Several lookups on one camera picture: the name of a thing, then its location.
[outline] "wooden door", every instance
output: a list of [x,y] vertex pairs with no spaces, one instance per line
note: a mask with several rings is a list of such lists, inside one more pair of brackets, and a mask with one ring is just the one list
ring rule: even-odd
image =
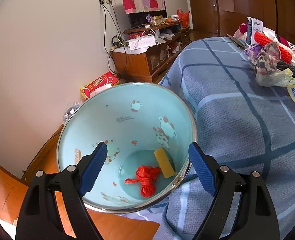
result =
[[220,36],[233,35],[247,16],[263,21],[263,25],[277,29],[275,0],[218,0]]
[[219,22],[217,0],[190,0],[194,40],[217,37]]
[[295,45],[295,0],[276,0],[278,8],[277,34]]

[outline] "metal rim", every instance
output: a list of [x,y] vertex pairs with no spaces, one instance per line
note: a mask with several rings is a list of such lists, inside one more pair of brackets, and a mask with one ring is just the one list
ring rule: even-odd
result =
[[[147,83],[147,82],[131,82],[131,83],[125,83],[125,84],[121,84],[121,85],[117,85],[116,87],[120,87],[120,86],[128,86],[128,85],[150,85],[150,86],[157,86],[157,87],[160,87],[162,89],[165,89],[167,90],[168,92],[170,92],[172,95],[174,95],[182,104],[183,106],[185,107],[186,111],[188,112],[189,116],[190,116],[190,120],[191,120],[191,124],[192,124],[192,140],[194,142],[198,142],[198,130],[197,130],[197,125],[196,125],[196,122],[195,122],[195,119],[194,119],[194,115],[192,114],[190,108],[187,106],[187,104],[177,95],[175,94],[173,91],[171,91],[170,89],[164,87],[164,86],[160,86],[158,84],[153,84],[153,83]],[[106,90],[104,90],[103,92],[101,93],[105,93],[106,91],[112,89],[112,88],[116,88],[116,87],[111,87],[111,88],[108,88]],[[57,166],[57,170],[60,171],[60,166],[59,166],[59,163],[58,163],[58,148],[59,148],[59,145],[60,145],[60,141],[61,141],[61,136],[64,132],[64,129],[66,127],[66,125],[68,124],[68,122],[73,118],[73,116],[75,115],[75,113],[81,108],[83,107],[88,101],[90,101],[92,98],[88,99],[83,105],[81,105],[73,114],[72,116],[70,117],[70,119],[67,121],[67,123],[64,125],[61,133],[60,133],[60,136],[58,138],[58,141],[57,141],[57,148],[56,148],[56,166]],[[160,202],[161,200],[163,200],[164,198],[166,198],[172,191],[174,191],[176,188],[178,188],[182,182],[183,182],[183,179],[185,178],[185,176],[187,175],[187,173],[189,172],[189,169],[191,168],[192,164],[190,162],[190,159],[187,158],[187,162],[182,170],[182,172],[180,174],[178,174],[174,179],[173,179],[173,182],[172,184],[164,191],[164,192],[160,192],[159,196],[149,200],[149,201],[146,201],[146,202],[143,202],[139,205],[132,205],[132,206],[128,206],[126,208],[110,208],[108,206],[98,206],[98,205],[94,205],[86,200],[84,200],[83,198],[83,201],[84,201],[84,204],[87,208],[89,209],[92,209],[94,211],[98,211],[98,212],[103,212],[103,213],[112,213],[112,214],[126,214],[126,213],[133,213],[133,212],[137,212],[137,211],[140,211],[140,210],[143,210],[143,209],[146,209],[146,208],[149,208],[153,205],[155,205],[156,203]]]

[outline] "red knitted item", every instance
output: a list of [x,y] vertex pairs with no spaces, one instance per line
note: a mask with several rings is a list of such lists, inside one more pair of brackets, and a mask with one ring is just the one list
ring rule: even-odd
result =
[[[254,40],[259,43],[261,46],[265,46],[270,42],[273,42],[273,40],[271,40],[270,38],[268,38],[267,36],[265,36],[262,33],[256,32],[254,34]],[[280,49],[281,52],[281,58],[288,64],[291,64],[292,61],[292,55],[290,52],[288,52],[287,50],[285,50],[284,48],[282,48],[281,46],[278,45],[278,48]]]
[[161,169],[159,167],[140,166],[137,168],[135,174],[137,179],[126,179],[125,184],[140,182],[142,197],[151,197],[157,190],[153,182],[157,181],[157,175],[159,175],[160,172]]

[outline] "orange floor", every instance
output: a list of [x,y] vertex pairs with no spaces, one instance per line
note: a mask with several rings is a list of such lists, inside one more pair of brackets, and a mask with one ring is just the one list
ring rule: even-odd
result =
[[[43,158],[38,165],[38,170],[43,170],[47,174],[57,172],[55,158],[56,146],[55,144]],[[11,224],[14,223],[18,217],[26,191],[27,186],[0,170],[0,219]],[[75,237],[61,193],[56,192],[56,197],[65,232]],[[154,222],[131,220],[89,209],[88,212],[105,240],[151,240],[159,227],[159,224]]]

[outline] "blue plaid blanket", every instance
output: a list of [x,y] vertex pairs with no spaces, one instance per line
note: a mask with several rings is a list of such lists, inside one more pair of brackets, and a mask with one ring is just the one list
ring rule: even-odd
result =
[[[260,87],[247,56],[225,37],[191,43],[160,84],[191,108],[205,154],[234,172],[261,173],[284,238],[295,225],[295,103],[287,90]],[[231,231],[238,198],[235,194],[222,236]],[[160,223],[154,239],[190,240],[212,200],[192,168],[165,200],[123,216]]]

